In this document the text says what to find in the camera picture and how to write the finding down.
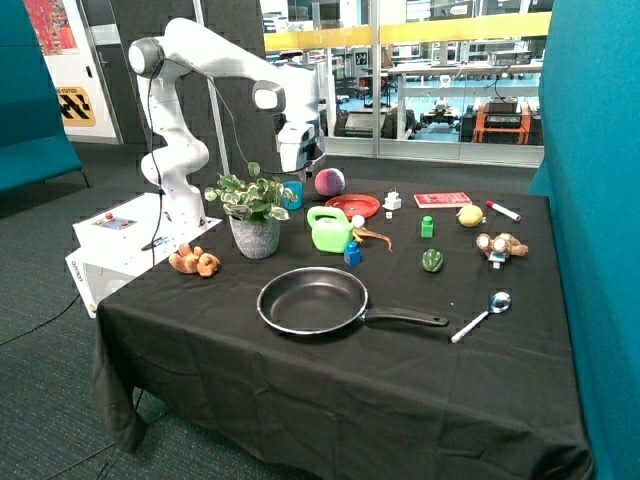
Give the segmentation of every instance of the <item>black tablecloth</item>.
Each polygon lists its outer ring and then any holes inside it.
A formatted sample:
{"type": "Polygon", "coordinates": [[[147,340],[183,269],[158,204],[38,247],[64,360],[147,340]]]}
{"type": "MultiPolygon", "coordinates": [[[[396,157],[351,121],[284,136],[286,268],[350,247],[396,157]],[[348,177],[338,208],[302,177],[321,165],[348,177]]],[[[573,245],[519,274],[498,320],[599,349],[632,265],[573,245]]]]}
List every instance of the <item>black tablecloth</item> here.
{"type": "Polygon", "coordinates": [[[131,402],[138,386],[267,462],[328,479],[588,478],[547,199],[467,192],[477,205],[492,199],[518,210],[522,221],[489,210],[486,224],[465,228],[453,209],[418,209],[412,195],[422,186],[353,181],[348,192],[382,201],[391,188],[402,208],[391,220],[381,210],[367,227],[389,236],[393,253],[366,239],[352,268],[317,251],[305,217],[323,202],[307,184],[305,208],[283,222],[273,256],[242,256],[225,218],[192,243],[222,260],[214,278],[165,262],[105,299],[92,398],[118,444],[135,449],[144,435],[131,402]],[[420,237],[426,214],[432,239],[420,237]],[[482,232],[511,233],[530,251],[495,270],[475,246],[482,232]],[[422,269],[428,248],[445,256],[437,274],[422,269]],[[258,292],[310,265],[355,274],[370,306],[440,315],[450,326],[354,323],[322,337],[278,334],[256,314],[258,292]],[[511,294],[511,309],[451,344],[500,290],[511,294]]]}

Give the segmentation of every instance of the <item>red book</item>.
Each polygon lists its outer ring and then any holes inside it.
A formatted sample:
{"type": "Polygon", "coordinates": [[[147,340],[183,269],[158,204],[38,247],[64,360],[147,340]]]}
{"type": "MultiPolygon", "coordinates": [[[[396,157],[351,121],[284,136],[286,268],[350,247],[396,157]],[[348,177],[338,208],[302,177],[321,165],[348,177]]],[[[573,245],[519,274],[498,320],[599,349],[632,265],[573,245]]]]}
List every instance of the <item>red book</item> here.
{"type": "Polygon", "coordinates": [[[473,204],[464,192],[419,193],[413,198],[419,208],[458,208],[473,204]]]}

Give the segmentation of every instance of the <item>teal chair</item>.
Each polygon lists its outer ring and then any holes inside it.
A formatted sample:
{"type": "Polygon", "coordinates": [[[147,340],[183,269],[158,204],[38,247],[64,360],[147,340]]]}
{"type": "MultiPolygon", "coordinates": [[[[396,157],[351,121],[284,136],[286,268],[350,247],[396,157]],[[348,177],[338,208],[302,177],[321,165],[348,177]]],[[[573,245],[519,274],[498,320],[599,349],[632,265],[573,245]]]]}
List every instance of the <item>teal chair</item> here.
{"type": "Polygon", "coordinates": [[[640,2],[556,1],[546,195],[595,478],[640,479],[640,2]]]}
{"type": "Polygon", "coordinates": [[[2,14],[0,192],[82,169],[23,1],[4,0],[2,14]]]}

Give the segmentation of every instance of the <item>green pepper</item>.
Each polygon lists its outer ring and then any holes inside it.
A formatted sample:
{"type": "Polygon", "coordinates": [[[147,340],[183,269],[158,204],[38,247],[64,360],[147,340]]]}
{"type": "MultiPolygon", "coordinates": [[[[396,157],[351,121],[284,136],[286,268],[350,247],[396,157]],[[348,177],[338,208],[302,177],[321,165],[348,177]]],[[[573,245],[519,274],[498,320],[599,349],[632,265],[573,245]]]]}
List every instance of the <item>green pepper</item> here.
{"type": "Polygon", "coordinates": [[[436,273],[442,267],[444,256],[438,250],[430,248],[422,254],[422,268],[427,272],[436,273]]]}

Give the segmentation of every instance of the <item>marker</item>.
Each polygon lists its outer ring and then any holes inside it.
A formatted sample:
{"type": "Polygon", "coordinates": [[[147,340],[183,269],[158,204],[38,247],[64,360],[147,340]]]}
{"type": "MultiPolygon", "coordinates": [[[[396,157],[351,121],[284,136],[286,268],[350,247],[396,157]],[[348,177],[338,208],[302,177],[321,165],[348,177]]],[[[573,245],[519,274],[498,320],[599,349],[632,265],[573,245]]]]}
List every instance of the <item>marker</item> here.
{"type": "Polygon", "coordinates": [[[505,214],[507,217],[514,219],[516,222],[520,221],[520,215],[518,215],[515,212],[512,212],[511,210],[507,210],[504,207],[501,207],[500,205],[493,203],[491,200],[487,200],[487,207],[489,208],[493,208],[496,212],[500,212],[505,214]]]}
{"type": "Polygon", "coordinates": [[[144,247],[142,247],[142,251],[145,252],[147,250],[151,250],[154,247],[157,247],[158,245],[168,242],[169,239],[167,237],[160,237],[160,238],[156,238],[153,243],[149,243],[147,245],[145,245],[144,247]]]}

